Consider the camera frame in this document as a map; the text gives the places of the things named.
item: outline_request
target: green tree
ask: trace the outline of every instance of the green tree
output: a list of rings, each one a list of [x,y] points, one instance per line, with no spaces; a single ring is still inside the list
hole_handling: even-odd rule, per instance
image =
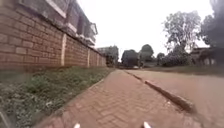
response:
[[[167,45],[173,43],[174,46],[180,45],[182,51],[186,46],[192,50],[200,29],[200,20],[196,11],[170,14],[164,23],[164,31],[167,32],[166,37],[168,38]]]
[[[145,44],[144,46],[142,46],[142,49],[139,52],[139,59],[141,62],[151,61],[153,54],[154,54],[154,51],[152,47],[148,44]]]
[[[162,60],[162,58],[164,58],[165,57],[165,54],[164,53],[158,53],[157,54],[157,57],[156,57],[156,59],[157,59],[157,65],[160,65],[160,62],[161,62],[161,60]]]
[[[106,57],[108,66],[116,66],[118,64],[119,49],[117,46],[103,47],[97,50]]]
[[[211,47],[224,47],[224,1],[211,0],[214,15],[205,17],[201,24],[200,37]]]
[[[202,38],[202,40],[205,42],[205,44],[207,45],[211,45],[214,46],[215,43],[213,38],[214,35],[216,35],[216,31],[215,30],[215,22],[214,22],[214,17],[211,15],[208,15],[205,17],[204,21],[201,24],[201,32],[199,33],[200,37]]]
[[[132,68],[138,65],[138,53],[135,50],[125,50],[122,58],[122,65],[127,68]]]

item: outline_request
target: road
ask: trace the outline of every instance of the road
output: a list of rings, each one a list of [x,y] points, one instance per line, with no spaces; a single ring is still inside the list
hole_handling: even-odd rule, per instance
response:
[[[121,70],[112,72],[35,128],[201,128],[192,116]]]
[[[193,102],[205,127],[224,127],[223,78],[137,70],[129,72]]]

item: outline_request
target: brick wall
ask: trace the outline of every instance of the brick wall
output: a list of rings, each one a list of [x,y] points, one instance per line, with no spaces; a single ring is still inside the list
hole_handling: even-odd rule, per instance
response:
[[[67,37],[64,60],[63,35]],[[34,12],[12,3],[0,5],[1,69],[105,66],[104,62],[97,63],[101,60],[104,60],[104,57],[94,49],[67,35]]]

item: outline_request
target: shrub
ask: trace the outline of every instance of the shrub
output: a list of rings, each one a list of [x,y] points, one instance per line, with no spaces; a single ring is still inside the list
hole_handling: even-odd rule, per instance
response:
[[[161,65],[164,67],[181,66],[188,64],[188,57],[186,55],[170,55],[161,60]]]

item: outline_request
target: building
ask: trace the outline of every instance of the building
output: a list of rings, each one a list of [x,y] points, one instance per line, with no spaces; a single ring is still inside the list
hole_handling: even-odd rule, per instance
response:
[[[76,0],[19,0],[19,3],[86,44],[95,45],[95,35],[98,34],[96,24],[89,21]]]

